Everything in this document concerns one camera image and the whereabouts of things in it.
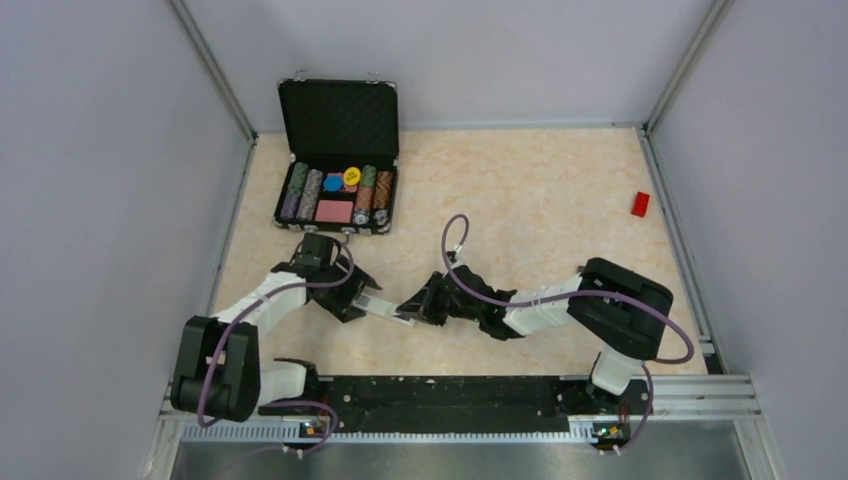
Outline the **white remote control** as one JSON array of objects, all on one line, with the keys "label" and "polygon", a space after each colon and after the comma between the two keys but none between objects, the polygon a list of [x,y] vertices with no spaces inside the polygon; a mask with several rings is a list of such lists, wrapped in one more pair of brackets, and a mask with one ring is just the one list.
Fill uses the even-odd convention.
[{"label": "white remote control", "polygon": [[366,313],[393,320],[406,326],[412,327],[415,325],[414,319],[397,311],[397,304],[377,297],[363,294],[353,302],[353,305]]}]

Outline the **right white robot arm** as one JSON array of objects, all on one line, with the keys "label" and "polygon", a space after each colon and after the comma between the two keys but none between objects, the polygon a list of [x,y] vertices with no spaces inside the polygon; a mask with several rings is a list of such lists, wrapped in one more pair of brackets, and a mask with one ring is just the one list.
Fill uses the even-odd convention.
[{"label": "right white robot arm", "polygon": [[656,359],[674,296],[665,286],[596,257],[569,280],[537,291],[495,290],[462,262],[435,272],[398,314],[442,326],[448,318],[475,322],[506,341],[579,324],[604,346],[586,385],[589,404],[612,412],[627,397],[634,374]]}]

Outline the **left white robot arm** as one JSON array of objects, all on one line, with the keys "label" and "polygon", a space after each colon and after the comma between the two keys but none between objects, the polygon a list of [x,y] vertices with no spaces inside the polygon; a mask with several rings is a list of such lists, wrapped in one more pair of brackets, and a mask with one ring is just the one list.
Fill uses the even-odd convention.
[{"label": "left white robot arm", "polygon": [[262,338],[286,317],[311,302],[346,323],[365,316],[355,302],[377,281],[357,266],[348,247],[329,236],[307,233],[291,258],[275,265],[263,281],[232,306],[191,317],[184,325],[169,401],[194,413],[201,426],[217,420],[243,422],[264,406],[285,402],[297,413],[319,404],[320,386],[312,364],[260,361]]}]

